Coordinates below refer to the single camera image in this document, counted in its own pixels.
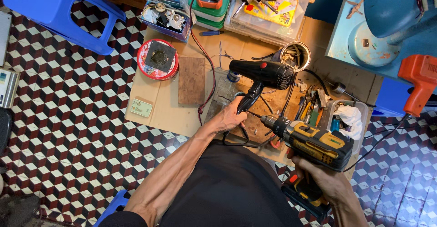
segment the blue plastic stool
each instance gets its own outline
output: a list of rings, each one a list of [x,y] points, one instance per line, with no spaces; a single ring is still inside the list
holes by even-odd
[[[109,14],[100,38],[85,32],[71,19],[70,10],[76,0],[3,0],[10,9],[41,24],[48,30],[61,35],[66,40],[101,55],[109,55],[113,49],[107,45],[115,21],[126,20],[126,14],[106,0],[85,0],[100,7]]]
[[[126,199],[124,197],[124,194],[127,192],[127,190],[123,189],[118,191],[117,195],[112,199],[111,203],[109,203],[109,206],[106,208],[106,210],[102,213],[99,219],[97,219],[97,222],[93,225],[93,227],[98,227],[99,224],[102,222],[104,218],[109,216],[110,214],[114,213],[117,207],[119,206],[126,206],[129,199]]]

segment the person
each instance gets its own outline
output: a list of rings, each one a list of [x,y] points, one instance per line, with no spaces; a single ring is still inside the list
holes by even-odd
[[[276,171],[243,146],[214,137],[247,119],[236,97],[139,185],[123,211],[99,227],[302,226],[280,190]],[[336,225],[367,227],[358,198],[343,173],[293,157],[300,178],[308,171],[330,202]]]

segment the white cloth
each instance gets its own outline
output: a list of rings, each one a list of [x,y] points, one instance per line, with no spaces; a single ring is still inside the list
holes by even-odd
[[[340,116],[341,120],[351,126],[351,131],[340,129],[339,131],[354,140],[361,139],[363,123],[361,122],[361,112],[356,107],[340,105],[334,115]]]

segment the cardboard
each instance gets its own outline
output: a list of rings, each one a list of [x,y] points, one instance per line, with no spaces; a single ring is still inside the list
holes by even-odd
[[[305,43],[311,53],[312,60],[308,69],[317,73],[322,79],[328,76],[333,81],[341,81],[347,86],[347,91],[353,92],[359,99],[374,104],[378,96],[378,91],[382,83],[382,77],[373,73],[354,68],[336,61],[325,58],[325,51],[328,46],[330,35],[334,25],[325,23],[312,18],[304,18],[302,24],[302,32],[300,41]],[[200,32],[206,29],[195,26],[194,34],[197,36],[200,44],[205,48],[206,52],[211,56],[215,67],[219,67],[219,44],[221,42],[222,54],[226,53],[235,59],[250,60],[251,57],[262,57],[276,52],[280,49],[278,46],[270,45],[259,40],[255,40],[240,34],[226,31],[220,35],[201,37]],[[190,36],[188,43],[183,43],[176,39],[160,34],[154,30],[146,30],[144,40],[161,38],[170,42],[177,50],[180,57],[204,57],[194,40]],[[226,57],[221,57],[222,69],[216,69],[216,82],[219,77],[226,77],[231,60]],[[205,98],[209,95],[212,89],[212,72],[208,61],[205,61]],[[198,120],[197,109],[199,105],[183,105],[178,103],[178,81],[179,75],[167,81],[156,81],[147,78],[139,69],[135,74],[129,102],[135,97],[142,97],[154,103],[154,110],[149,118],[144,118],[135,113],[126,111],[125,118],[133,122],[148,125],[151,127],[164,129],[173,133],[184,136],[192,136],[200,127]],[[301,72],[298,74],[298,80],[303,81],[308,86],[318,84],[311,74]],[[247,78],[241,78],[240,84],[247,86],[252,85],[252,81]],[[301,93],[299,88],[293,91],[290,102],[299,103]],[[350,100],[347,95],[332,95],[333,99]],[[206,114],[210,106],[209,102],[203,109],[201,115],[202,121],[205,120]],[[256,154],[268,157],[277,162],[287,165],[293,165],[291,160],[286,158],[287,147],[283,146],[282,150],[273,148],[255,149],[250,148]],[[350,163],[357,160],[357,156],[353,156]]]

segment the tiled floor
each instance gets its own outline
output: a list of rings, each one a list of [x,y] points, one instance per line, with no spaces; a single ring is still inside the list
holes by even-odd
[[[109,45],[110,56],[99,56],[52,34],[26,17],[13,15],[6,66],[21,72],[14,101],[14,126],[1,161],[5,194],[36,194],[45,215],[76,226],[90,226],[121,189],[134,190],[165,157],[187,138],[124,119],[135,55],[145,25],[139,9],[121,7],[126,23],[118,22]],[[105,18],[98,8],[74,4],[72,18],[99,35]],[[66,57],[64,50],[73,52]],[[351,181],[372,226],[437,226],[436,113],[410,120],[357,165]],[[380,122],[373,117],[361,154],[379,140]],[[285,180],[292,167],[277,163]],[[301,221],[320,226],[299,206]],[[333,219],[322,224],[332,226]]]

